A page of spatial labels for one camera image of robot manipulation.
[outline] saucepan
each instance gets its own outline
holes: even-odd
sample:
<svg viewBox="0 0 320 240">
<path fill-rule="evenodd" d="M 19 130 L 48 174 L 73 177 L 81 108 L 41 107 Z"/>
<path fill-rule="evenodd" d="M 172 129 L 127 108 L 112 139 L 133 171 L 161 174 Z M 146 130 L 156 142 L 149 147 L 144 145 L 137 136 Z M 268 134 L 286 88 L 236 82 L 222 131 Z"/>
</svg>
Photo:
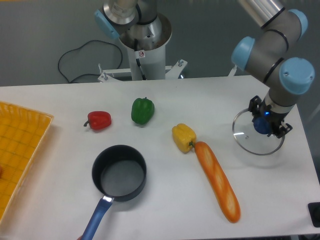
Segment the saucepan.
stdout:
<svg viewBox="0 0 320 240">
<path fill-rule="evenodd" d="M 81 240 L 92 240 L 113 201 L 125 202 L 138 196 L 146 184 L 143 156 L 128 145 L 114 145 L 102 151 L 92 167 L 95 186 L 104 195 L 98 202 Z"/>
</svg>

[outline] gray floor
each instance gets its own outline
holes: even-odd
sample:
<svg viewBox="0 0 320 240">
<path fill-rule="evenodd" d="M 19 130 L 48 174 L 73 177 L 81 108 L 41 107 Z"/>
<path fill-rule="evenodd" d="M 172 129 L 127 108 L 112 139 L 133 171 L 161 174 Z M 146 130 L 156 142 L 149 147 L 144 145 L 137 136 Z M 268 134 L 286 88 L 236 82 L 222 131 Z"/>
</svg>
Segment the gray floor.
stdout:
<svg viewBox="0 0 320 240">
<path fill-rule="evenodd" d="M 287 9 L 303 11 L 309 28 L 303 38 L 284 56 L 302 57 L 320 73 L 320 0 L 284 0 Z M 0 2 L 0 86 L 64 84 L 57 64 L 60 56 L 90 40 L 110 42 L 99 30 L 93 12 L 103 0 L 32 0 Z M 259 38 L 261 30 L 236 0 L 159 0 L 158 11 L 172 24 L 172 38 L 166 49 L 166 63 L 188 61 L 188 78 L 227 76 L 233 67 L 230 56 L 246 36 Z M 68 54 L 61 70 L 69 79 L 81 74 L 98 74 L 114 69 L 120 61 L 116 49 L 100 43 Z M 121 68 L 128 68 L 124 54 Z M 85 77 L 80 82 L 95 82 Z M 320 81 L 316 78 L 298 107 L 317 172 L 320 173 Z"/>
</svg>

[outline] green bell pepper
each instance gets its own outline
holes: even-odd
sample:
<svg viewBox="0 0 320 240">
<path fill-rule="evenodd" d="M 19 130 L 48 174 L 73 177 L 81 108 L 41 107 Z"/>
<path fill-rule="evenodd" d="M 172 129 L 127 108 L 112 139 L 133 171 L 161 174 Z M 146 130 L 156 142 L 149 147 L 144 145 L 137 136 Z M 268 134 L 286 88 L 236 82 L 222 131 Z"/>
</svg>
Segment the green bell pepper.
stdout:
<svg viewBox="0 0 320 240">
<path fill-rule="evenodd" d="M 136 124 L 144 125 L 155 113 L 154 103 L 145 98 L 137 98 L 132 104 L 131 119 Z"/>
</svg>

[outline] baguette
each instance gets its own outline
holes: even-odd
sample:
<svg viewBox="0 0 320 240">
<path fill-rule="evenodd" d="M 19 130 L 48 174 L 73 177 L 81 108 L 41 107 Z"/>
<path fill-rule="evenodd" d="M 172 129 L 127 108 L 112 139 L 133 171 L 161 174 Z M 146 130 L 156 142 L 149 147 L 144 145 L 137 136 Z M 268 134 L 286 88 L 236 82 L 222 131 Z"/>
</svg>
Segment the baguette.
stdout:
<svg viewBox="0 0 320 240">
<path fill-rule="evenodd" d="M 194 150 L 224 216 L 231 223 L 238 222 L 241 216 L 239 202 L 215 154 L 203 141 L 195 143 Z"/>
</svg>

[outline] red bell pepper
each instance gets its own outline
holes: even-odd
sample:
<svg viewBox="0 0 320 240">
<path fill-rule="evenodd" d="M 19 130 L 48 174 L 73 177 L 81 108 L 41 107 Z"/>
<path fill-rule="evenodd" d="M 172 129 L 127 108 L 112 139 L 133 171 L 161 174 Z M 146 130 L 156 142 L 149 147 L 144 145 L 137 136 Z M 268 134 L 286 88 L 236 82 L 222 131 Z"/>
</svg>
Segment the red bell pepper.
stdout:
<svg viewBox="0 0 320 240">
<path fill-rule="evenodd" d="M 104 129 L 111 124 L 111 115 L 106 111 L 92 111 L 88 114 L 88 121 L 83 125 L 86 127 L 88 124 L 93 130 Z"/>
</svg>

